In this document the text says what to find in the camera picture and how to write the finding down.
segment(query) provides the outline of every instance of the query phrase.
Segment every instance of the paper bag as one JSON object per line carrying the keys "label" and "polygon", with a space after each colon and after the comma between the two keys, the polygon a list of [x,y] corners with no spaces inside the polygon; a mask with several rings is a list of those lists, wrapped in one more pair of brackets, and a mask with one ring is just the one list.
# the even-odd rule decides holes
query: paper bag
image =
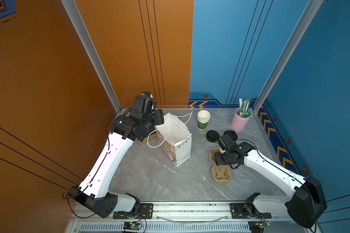
{"label": "paper bag", "polygon": [[168,113],[163,117],[165,122],[155,126],[158,140],[163,142],[162,147],[175,166],[191,157],[192,146],[192,134],[186,126],[189,120],[184,124],[178,117]]}

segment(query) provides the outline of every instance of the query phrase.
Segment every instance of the white rope handle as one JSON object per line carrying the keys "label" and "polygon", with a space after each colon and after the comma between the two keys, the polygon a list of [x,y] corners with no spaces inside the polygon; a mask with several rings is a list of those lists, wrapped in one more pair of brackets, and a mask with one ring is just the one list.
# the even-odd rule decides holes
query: white rope handle
{"label": "white rope handle", "polygon": [[[158,129],[154,129],[149,135],[151,135],[153,132],[157,131]],[[149,145],[149,138],[147,139],[147,144],[149,147],[152,147],[152,148],[156,148],[156,147],[159,147],[160,145],[162,145],[164,142],[166,141],[166,138],[163,139],[163,142],[161,142],[161,144],[159,144],[158,146],[155,146],[155,147],[152,147],[151,145]]]}
{"label": "white rope handle", "polygon": [[191,113],[188,113],[187,115],[190,115],[190,116],[189,116],[189,119],[187,120],[187,122],[184,123],[184,124],[187,124],[188,121],[191,119],[191,117],[192,117],[192,112],[191,112]]}
{"label": "white rope handle", "polygon": [[[187,124],[188,121],[191,119],[192,112],[191,112],[191,113],[188,113],[187,115],[190,115],[190,116],[189,116],[189,119],[187,120],[187,122],[186,122],[185,124]],[[158,129],[153,130],[153,131],[149,134],[149,136],[150,136],[152,133],[154,133],[155,131],[157,131],[157,130],[158,130]],[[149,145],[149,140],[147,140],[147,144],[148,144],[148,146],[151,147],[151,148],[156,148],[156,147],[161,146],[165,141],[166,141],[166,138],[163,139],[163,142],[161,142],[161,144],[159,144],[158,146],[155,146],[155,147],[152,147],[151,145]]]}

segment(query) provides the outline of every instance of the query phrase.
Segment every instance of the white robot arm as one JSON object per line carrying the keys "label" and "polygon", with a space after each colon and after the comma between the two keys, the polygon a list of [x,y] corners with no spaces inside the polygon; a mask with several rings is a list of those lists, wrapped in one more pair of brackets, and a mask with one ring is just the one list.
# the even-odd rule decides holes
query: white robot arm
{"label": "white robot arm", "polygon": [[149,92],[136,96],[132,108],[114,120],[105,146],[92,170],[79,186],[69,189],[67,198],[75,199],[103,218],[113,210],[136,216],[140,199],[128,193],[109,192],[109,184],[122,157],[135,139],[143,141],[154,131],[154,125],[163,123],[162,109],[156,110],[153,96]]}
{"label": "white robot arm", "polygon": [[[149,92],[136,96],[133,107],[115,119],[92,170],[79,186],[71,187],[68,192],[69,198],[74,198],[100,217],[105,218],[113,211],[123,211],[131,217],[138,214],[140,200],[137,197],[128,193],[111,193],[108,187],[122,157],[135,139],[143,140],[154,130],[154,125],[164,122],[162,109],[155,110],[155,101],[150,96]],[[317,179],[305,179],[285,169],[261,154],[253,145],[247,142],[237,144],[228,134],[221,136],[217,143],[221,151],[214,154],[216,165],[246,165],[285,193],[282,196],[252,194],[244,207],[249,217],[275,213],[290,216],[300,226],[310,228],[327,208]]]}
{"label": "white robot arm", "polygon": [[214,154],[216,165],[246,165],[276,184],[286,195],[265,196],[252,194],[245,201],[249,217],[262,213],[290,216],[300,226],[311,228],[326,210],[327,203],[320,182],[310,177],[295,174],[261,154],[247,142],[237,144],[228,134],[221,136],[217,143],[220,152]]}

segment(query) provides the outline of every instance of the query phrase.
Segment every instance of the green paper cup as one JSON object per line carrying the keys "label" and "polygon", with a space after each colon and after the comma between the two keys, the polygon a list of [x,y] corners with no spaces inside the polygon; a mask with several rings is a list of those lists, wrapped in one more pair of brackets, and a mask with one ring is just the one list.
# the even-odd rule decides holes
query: green paper cup
{"label": "green paper cup", "polygon": [[209,122],[201,123],[201,122],[198,121],[198,127],[199,127],[199,129],[206,129],[208,123],[209,123]]}
{"label": "green paper cup", "polygon": [[210,112],[206,110],[201,110],[197,114],[197,121],[198,121],[198,128],[199,129],[206,129],[207,124],[210,120]]}

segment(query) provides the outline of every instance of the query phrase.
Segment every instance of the pink cup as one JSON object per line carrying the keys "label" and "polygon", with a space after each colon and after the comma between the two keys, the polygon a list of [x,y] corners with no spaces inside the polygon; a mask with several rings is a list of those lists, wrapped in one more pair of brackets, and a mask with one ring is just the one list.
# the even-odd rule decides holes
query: pink cup
{"label": "pink cup", "polygon": [[243,118],[238,115],[238,111],[240,108],[237,108],[235,111],[235,114],[233,115],[232,121],[231,121],[231,129],[233,129],[235,132],[241,132],[244,130],[246,124],[249,122],[250,117]]}

